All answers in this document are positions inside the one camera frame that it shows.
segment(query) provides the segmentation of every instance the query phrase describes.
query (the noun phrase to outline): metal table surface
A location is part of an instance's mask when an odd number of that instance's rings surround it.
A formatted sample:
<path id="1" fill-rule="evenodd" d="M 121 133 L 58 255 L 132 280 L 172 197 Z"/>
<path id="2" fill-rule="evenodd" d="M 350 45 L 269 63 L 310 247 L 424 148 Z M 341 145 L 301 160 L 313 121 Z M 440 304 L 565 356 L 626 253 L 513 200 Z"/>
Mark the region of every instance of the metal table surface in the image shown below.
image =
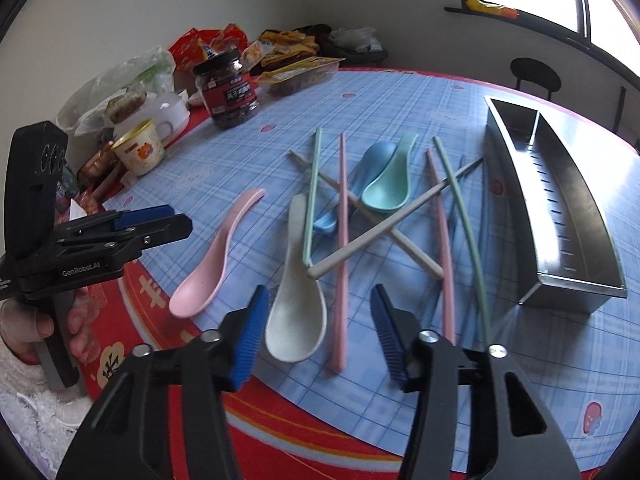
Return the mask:
<path id="1" fill-rule="evenodd" d="M 217 131 L 210 123 L 181 139 L 172 155 L 108 207 L 142 208 L 169 203 L 193 219 L 188 240 L 145 251 L 142 263 L 168 293 L 206 252 L 235 198 L 249 187 L 266 196 L 249 211 L 234 236 L 228 275 L 213 304 L 194 318 L 201 329 L 218 325 L 225 312 L 242 307 L 255 285 L 273 297 L 286 252 L 286 218 L 291 198 L 305 192 L 303 173 L 286 153 L 312 151 L 311 134 L 324 128 L 322 168 L 337 177 L 338 134 L 347 135 L 348 167 L 377 140 L 398 140 L 412 131 L 418 141 L 411 158 L 412 195 L 429 188 L 425 149 L 440 136 L 454 165 L 484 150 L 488 108 L 484 96 L 540 110 L 567 143 L 592 193 L 602 206 L 628 287 L 628 299 L 612 299 L 591 316 L 536 310 L 516 302 L 516 251 L 504 185 L 487 165 L 488 194 L 477 169 L 461 181 L 476 239 L 487 240 L 483 266 L 492 305 L 495 339 L 514 352 L 543 401 L 550 407 L 580 469 L 606 462 L 640 408 L 640 158 L 612 133 L 588 120 L 520 92 L 460 78 L 413 72 L 339 72 L 331 81 L 282 100 L 264 103 L 249 122 Z M 444 194 L 447 210 L 452 199 Z M 316 213 L 335 204 L 321 184 Z M 437 257 L 432 205 L 409 216 L 399 229 Z M 351 235 L 368 228 L 355 215 Z M 313 260 L 335 250 L 335 237 L 316 237 Z M 466 348 L 478 346 L 472 271 L 461 227 L 452 235 L 456 286 L 456 333 Z M 331 306 L 334 273 L 321 280 Z M 369 313 L 368 294 L 383 283 L 392 300 L 415 312 L 423 324 L 440 329 L 435 282 L 399 248 L 380 238 L 350 259 L 348 368 L 333 375 L 327 339 L 306 362 L 287 365 L 263 349 L 255 375 L 278 393 L 329 424 L 375 446 L 402 455 L 411 428 L 415 394 L 402 394 L 386 373 Z M 453 469 L 464 471 L 469 406 L 459 401 Z"/>

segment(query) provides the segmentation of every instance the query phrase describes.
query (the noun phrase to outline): chair backrest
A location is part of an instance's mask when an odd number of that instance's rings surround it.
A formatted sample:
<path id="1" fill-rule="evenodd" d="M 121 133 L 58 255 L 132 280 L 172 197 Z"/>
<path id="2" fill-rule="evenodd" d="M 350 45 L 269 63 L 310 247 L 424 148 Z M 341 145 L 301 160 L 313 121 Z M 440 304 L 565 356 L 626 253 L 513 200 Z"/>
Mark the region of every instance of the chair backrest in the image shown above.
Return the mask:
<path id="1" fill-rule="evenodd" d="M 517 57 L 511 61 L 511 73 L 517 78 L 516 90 L 520 90 L 521 81 L 530 81 L 546 89 L 547 101 L 551 101 L 551 94 L 557 92 L 562 86 L 560 76 L 555 70 L 542 61 L 530 57 Z"/>

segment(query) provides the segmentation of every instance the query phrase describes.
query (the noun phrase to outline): chopstick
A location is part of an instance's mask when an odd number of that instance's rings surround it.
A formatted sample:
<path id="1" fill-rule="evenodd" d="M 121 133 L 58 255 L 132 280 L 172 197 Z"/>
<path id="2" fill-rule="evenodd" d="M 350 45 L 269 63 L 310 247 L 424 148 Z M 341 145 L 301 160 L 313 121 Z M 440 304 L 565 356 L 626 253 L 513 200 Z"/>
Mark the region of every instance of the chopstick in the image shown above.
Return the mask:
<path id="1" fill-rule="evenodd" d="M 347 196 L 347 146 L 340 134 L 340 201 L 338 202 L 338 248 L 349 243 L 349 199 Z M 347 367 L 347 316 L 349 311 L 348 260 L 338 265 L 335 287 L 334 341 L 331 370 L 339 374 Z"/>
<path id="2" fill-rule="evenodd" d="M 478 164 L 480 164 L 480 162 L 482 162 L 482 157 L 478 158 L 478 160 L 475 160 L 470 164 L 467 164 L 463 168 L 460 168 L 456 172 L 456 176 L 467 173 L 468 171 L 475 168 Z M 338 249 L 337 251 L 335 251 L 335 253 L 330 254 L 321 262 L 318 262 L 314 266 L 309 267 L 306 275 L 310 278 L 313 278 L 314 280 L 321 278 L 340 262 L 343 262 L 347 258 L 351 258 L 363 247 L 366 247 L 367 245 L 372 243 L 372 241 L 378 238 L 381 234 L 390 231 L 396 224 L 407 218 L 411 213 L 427 203 L 431 198 L 436 196 L 448 185 L 449 183 L 446 180 L 441 180 L 436 186 L 433 186 L 430 190 L 423 193 L 412 202 L 409 202 L 402 209 L 399 209 L 388 218 L 385 218 L 379 224 L 374 225 L 371 229 L 361 234 L 355 240 L 352 240 L 351 242 L 346 244 L 343 248 Z"/>
<path id="3" fill-rule="evenodd" d="M 316 128 L 314 159 L 311 163 L 311 179 L 309 194 L 306 197 L 305 240 L 302 247 L 302 262 L 311 266 L 311 240 L 313 238 L 314 215 L 316 210 L 316 191 L 318 190 L 318 171 L 320 171 L 320 147 L 322 144 L 322 128 Z"/>
<path id="4" fill-rule="evenodd" d="M 438 170 L 436 170 L 431 148 L 427 150 L 427 159 L 429 161 L 431 182 L 432 184 L 437 184 Z M 442 195 L 439 194 L 435 201 L 438 215 L 438 234 L 440 235 L 440 263 L 444 272 L 442 277 L 442 333 L 451 343 L 456 344 L 456 302 L 454 298 L 453 260 L 451 258 L 449 227 L 447 226 L 447 215 L 444 211 Z"/>
<path id="5" fill-rule="evenodd" d="M 491 320 L 489 319 L 489 309 L 486 299 L 486 284 L 484 282 L 484 274 L 482 273 L 482 265 L 480 263 L 480 254 L 478 252 L 478 245 L 474 240 L 474 234 L 471 229 L 471 220 L 469 214 L 466 211 L 465 201 L 462 198 L 462 192 L 460 186 L 456 180 L 456 175 L 453 173 L 449 157 L 442 145 L 441 140 L 436 136 L 433 137 L 433 143 L 438 150 L 438 155 L 442 161 L 445 173 L 447 173 L 447 179 L 451 184 L 451 190 L 453 197 L 460 211 L 460 218 L 462 219 L 462 227 L 465 230 L 466 244 L 469 246 L 469 253 L 471 254 L 471 263 L 474 266 L 474 278 L 476 282 L 476 296 L 478 297 L 478 310 L 480 311 L 482 320 L 482 338 L 484 339 L 484 346 L 490 345 L 492 341 L 491 336 Z"/>
<path id="6" fill-rule="evenodd" d="M 309 167 L 311 163 L 306 160 L 305 157 L 300 155 L 293 150 L 290 150 L 289 155 L 291 155 L 294 160 L 300 163 L 301 166 Z M 329 175 L 327 175 L 324 171 L 319 171 L 319 176 L 322 178 L 329 186 L 333 187 L 336 191 L 340 191 L 340 185 L 332 179 Z M 359 209 L 359 211 L 369 219 L 372 224 L 379 224 L 384 220 L 384 217 L 377 215 L 370 209 L 368 209 L 360 199 L 355 196 L 350 190 L 347 190 L 347 196 L 351 203 Z M 442 267 L 436 263 L 427 253 L 425 253 L 420 247 L 418 247 L 415 243 L 413 243 L 409 238 L 404 236 L 398 229 L 395 227 L 392 228 L 388 232 L 389 236 L 393 239 L 393 241 L 411 257 L 411 259 L 420 265 L 424 270 L 426 270 L 431 276 L 436 278 L 437 280 L 442 279 Z"/>

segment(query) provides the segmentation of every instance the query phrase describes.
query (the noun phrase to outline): white wall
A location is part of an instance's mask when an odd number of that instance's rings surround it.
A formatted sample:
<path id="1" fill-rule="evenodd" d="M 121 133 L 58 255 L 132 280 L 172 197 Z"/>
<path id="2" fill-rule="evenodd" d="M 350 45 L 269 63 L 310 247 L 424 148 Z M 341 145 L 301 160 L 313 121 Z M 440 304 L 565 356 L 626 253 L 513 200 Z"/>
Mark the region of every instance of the white wall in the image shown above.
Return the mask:
<path id="1" fill-rule="evenodd" d="M 306 20 L 301 0 L 28 0 L 0 43 L 0 197 L 16 128 L 52 119 L 113 64 L 158 44 L 167 48 L 191 27 L 229 22 L 255 38 Z"/>
<path id="2" fill-rule="evenodd" d="M 311 22 L 332 27 L 375 27 L 389 51 L 386 65 L 450 73 L 508 87 L 515 57 L 533 57 L 562 79 L 554 101 L 611 129 L 620 85 L 627 88 L 621 134 L 640 137 L 640 92 L 620 76 L 577 49 L 536 32 L 479 16 L 452 14 L 444 6 L 460 0 L 308 0 Z M 546 97 L 535 85 L 522 90 Z"/>

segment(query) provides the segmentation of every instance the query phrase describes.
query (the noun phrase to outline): window sill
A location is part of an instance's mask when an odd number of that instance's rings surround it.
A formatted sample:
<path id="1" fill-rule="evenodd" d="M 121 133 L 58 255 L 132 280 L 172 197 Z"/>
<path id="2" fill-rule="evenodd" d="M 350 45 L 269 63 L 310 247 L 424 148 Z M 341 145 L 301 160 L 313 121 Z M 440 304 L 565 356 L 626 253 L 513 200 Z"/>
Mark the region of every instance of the window sill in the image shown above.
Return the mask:
<path id="1" fill-rule="evenodd" d="M 626 65 L 619 62 L 611 54 L 602 50 L 599 46 L 588 42 L 585 38 L 582 38 L 576 32 L 569 30 L 568 28 L 558 25 L 557 23 L 550 22 L 539 16 L 529 14 L 528 12 L 518 11 L 520 15 L 515 20 L 504 18 L 502 16 L 496 16 L 494 14 L 485 14 L 484 12 L 475 12 L 474 10 L 459 9 L 457 7 L 444 7 L 447 12 L 453 12 L 455 14 L 468 14 L 470 16 L 482 16 L 484 18 L 491 18 L 499 20 L 505 23 L 511 23 L 511 25 L 517 25 L 518 27 L 528 28 L 543 34 L 555 40 L 562 41 L 563 43 L 580 50 L 587 56 L 593 57 L 593 59 L 599 61 L 604 66 L 613 70 L 621 78 L 627 81 L 636 90 L 640 91 L 640 77 L 638 77 L 632 70 Z"/>

